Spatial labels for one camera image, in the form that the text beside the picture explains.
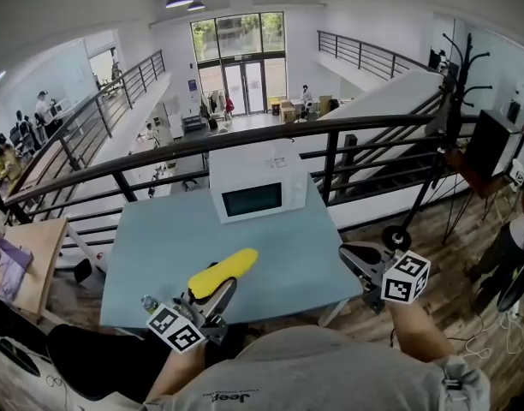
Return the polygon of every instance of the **microwave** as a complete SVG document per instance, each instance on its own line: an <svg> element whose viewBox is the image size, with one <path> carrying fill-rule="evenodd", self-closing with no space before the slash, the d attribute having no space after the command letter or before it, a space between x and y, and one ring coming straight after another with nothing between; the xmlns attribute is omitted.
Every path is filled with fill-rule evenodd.
<svg viewBox="0 0 524 411"><path fill-rule="evenodd" d="M210 189L221 223L304 207L307 169L291 140L211 151Z"/></svg>

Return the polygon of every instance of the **black speaker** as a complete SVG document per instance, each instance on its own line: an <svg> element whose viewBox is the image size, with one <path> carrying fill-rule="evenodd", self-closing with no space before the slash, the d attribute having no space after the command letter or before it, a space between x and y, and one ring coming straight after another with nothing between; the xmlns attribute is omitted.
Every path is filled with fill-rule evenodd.
<svg viewBox="0 0 524 411"><path fill-rule="evenodd" d="M521 142L521 131L502 113L482 110L467 145L466 163L483 180L506 171Z"/></svg>

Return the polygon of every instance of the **window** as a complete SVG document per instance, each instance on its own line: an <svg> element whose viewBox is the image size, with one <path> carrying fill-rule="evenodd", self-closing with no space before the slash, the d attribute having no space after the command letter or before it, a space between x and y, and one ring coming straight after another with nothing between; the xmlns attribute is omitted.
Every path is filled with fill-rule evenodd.
<svg viewBox="0 0 524 411"><path fill-rule="evenodd" d="M222 57L260 53L260 23L258 14L217 18L218 43Z"/></svg>
<svg viewBox="0 0 524 411"><path fill-rule="evenodd" d="M287 77L285 73L285 58L264 60L265 90L268 98L287 96Z"/></svg>
<svg viewBox="0 0 524 411"><path fill-rule="evenodd" d="M217 31L213 19L192 23L192 37L198 63L218 59Z"/></svg>
<svg viewBox="0 0 524 411"><path fill-rule="evenodd" d="M283 12L268 12L260 15L262 19L262 42L264 51L284 51Z"/></svg>
<svg viewBox="0 0 524 411"><path fill-rule="evenodd" d="M201 86L203 87L203 94L209 94L215 90L224 89L224 83L222 81L222 69L219 65L214 67L200 68L199 77L201 79Z"/></svg>

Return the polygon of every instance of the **gray shirt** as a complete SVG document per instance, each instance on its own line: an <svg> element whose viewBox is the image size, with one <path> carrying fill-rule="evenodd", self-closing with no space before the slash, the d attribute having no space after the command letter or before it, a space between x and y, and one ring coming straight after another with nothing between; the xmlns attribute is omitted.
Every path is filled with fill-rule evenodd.
<svg viewBox="0 0 524 411"><path fill-rule="evenodd" d="M260 338L142 409L486 411L489 392L485 375L460 357L426 364L381 344L304 326Z"/></svg>

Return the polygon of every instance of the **doorway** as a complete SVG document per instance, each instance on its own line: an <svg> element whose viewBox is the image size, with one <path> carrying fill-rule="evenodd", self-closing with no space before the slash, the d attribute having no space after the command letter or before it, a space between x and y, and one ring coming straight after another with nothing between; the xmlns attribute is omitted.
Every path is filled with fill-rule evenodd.
<svg viewBox="0 0 524 411"><path fill-rule="evenodd" d="M224 77L229 98L234 103L234 116L265 111L265 77L261 61L227 65Z"/></svg>

